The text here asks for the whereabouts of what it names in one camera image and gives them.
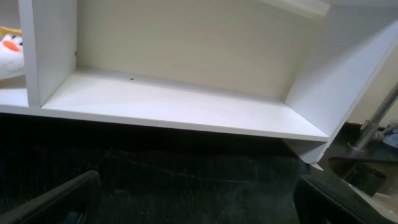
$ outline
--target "stuffed animal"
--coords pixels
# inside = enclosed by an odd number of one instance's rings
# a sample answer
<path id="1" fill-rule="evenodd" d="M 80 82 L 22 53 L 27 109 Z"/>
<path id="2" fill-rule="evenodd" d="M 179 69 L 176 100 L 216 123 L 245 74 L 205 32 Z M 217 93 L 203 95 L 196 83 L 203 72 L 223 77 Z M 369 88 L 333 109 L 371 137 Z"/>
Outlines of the stuffed animal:
<path id="1" fill-rule="evenodd" d="M 21 30 L 0 27 L 0 79 L 23 75 L 24 47 Z"/>

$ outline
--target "plush toy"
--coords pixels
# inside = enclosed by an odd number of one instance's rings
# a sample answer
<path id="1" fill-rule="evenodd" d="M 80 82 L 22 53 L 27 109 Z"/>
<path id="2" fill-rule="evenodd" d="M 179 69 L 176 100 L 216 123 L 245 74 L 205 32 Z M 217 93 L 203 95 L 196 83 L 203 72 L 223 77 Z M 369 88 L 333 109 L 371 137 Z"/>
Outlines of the plush toy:
<path id="1" fill-rule="evenodd" d="M 0 37 L 0 79 L 23 75 L 25 63 L 21 30 L 0 27 Z"/>

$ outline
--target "wall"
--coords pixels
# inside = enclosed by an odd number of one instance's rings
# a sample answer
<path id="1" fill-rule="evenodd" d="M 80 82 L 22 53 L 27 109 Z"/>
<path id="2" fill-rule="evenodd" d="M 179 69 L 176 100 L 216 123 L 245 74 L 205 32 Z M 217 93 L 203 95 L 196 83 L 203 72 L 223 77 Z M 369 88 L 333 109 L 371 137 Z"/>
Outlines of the wall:
<path id="1" fill-rule="evenodd" d="M 78 63 L 283 98 L 317 23 L 260 1 L 80 0 Z"/>
<path id="2" fill-rule="evenodd" d="M 377 107 L 387 96 L 393 86 L 398 82 L 398 49 L 395 49 L 383 66 L 381 72 L 375 77 L 373 83 L 355 107 L 348 121 L 364 123 L 370 119 Z M 381 122 L 386 126 L 392 119 L 398 119 L 398 103 L 396 102 Z"/>
<path id="3" fill-rule="evenodd" d="M 18 0 L 0 0 L 0 26 L 21 28 Z"/>

